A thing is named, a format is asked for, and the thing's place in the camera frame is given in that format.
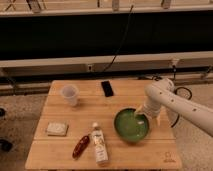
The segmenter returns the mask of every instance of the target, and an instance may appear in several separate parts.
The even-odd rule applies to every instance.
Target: bottle
[[[96,162],[99,165],[103,165],[108,162],[108,154],[104,142],[103,132],[100,129],[98,123],[94,122],[92,126],[93,126],[92,139],[95,146]]]

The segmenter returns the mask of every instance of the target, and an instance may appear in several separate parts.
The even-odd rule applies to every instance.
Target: gray floor
[[[186,86],[193,92],[193,101],[213,108],[213,84]],[[24,171],[24,164],[33,134],[46,99],[43,95],[0,97],[0,107],[7,111],[0,118],[0,136],[14,144],[5,153],[0,151],[0,171]],[[168,110],[171,121],[175,114]],[[177,147],[184,171],[213,171],[213,139],[185,119],[181,118],[175,128]]]

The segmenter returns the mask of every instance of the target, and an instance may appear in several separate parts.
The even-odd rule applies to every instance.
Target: sausage
[[[78,142],[78,144],[75,146],[75,149],[72,153],[72,157],[74,159],[77,159],[85,150],[89,142],[90,142],[89,135],[83,136],[81,140]]]

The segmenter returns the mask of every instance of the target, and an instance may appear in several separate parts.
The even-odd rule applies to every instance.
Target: plastic cup
[[[66,99],[71,106],[76,106],[78,103],[78,88],[74,85],[65,85],[61,89],[61,96]]]

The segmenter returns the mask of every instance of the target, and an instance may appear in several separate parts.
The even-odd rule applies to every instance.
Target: green bowl
[[[135,109],[121,110],[115,117],[114,127],[118,135],[127,142],[142,140],[149,131],[149,121],[145,115],[134,115]]]

